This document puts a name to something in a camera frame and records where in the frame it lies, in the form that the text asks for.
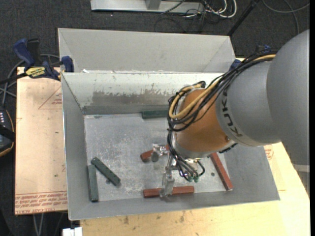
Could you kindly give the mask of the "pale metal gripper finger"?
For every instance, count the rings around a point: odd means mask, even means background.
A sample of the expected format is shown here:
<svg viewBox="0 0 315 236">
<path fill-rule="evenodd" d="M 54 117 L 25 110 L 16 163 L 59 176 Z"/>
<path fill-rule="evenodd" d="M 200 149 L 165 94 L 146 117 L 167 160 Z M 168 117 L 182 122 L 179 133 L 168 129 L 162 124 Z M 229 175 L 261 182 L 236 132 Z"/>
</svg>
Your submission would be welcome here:
<svg viewBox="0 0 315 236">
<path fill-rule="evenodd" d="M 172 176 L 172 170 L 168 167 L 165 168 L 162 178 L 162 188 L 159 191 L 161 198 L 172 195 L 175 179 Z"/>
<path fill-rule="evenodd" d="M 153 143 L 151 161 L 153 169 L 160 169 L 163 166 L 163 159 L 168 155 L 168 145 Z"/>
</svg>

